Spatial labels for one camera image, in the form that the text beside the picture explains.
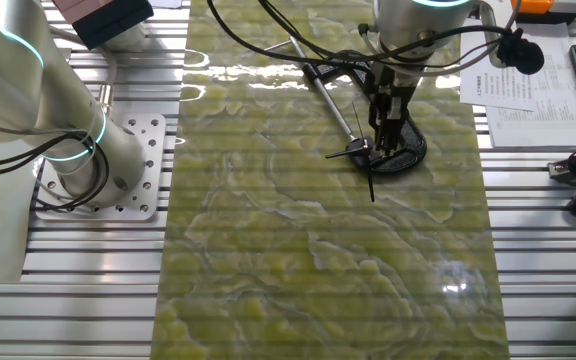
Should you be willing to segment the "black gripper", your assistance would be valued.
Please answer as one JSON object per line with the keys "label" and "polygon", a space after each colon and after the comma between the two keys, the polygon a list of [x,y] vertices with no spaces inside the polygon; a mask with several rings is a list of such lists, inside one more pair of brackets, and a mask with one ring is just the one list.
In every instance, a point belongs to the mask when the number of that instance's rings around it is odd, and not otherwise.
{"label": "black gripper", "polygon": [[369,122],[376,123],[375,149],[391,156],[398,147],[400,120],[409,118],[408,105],[418,84],[418,77],[396,72],[385,65],[372,65],[366,80]]}

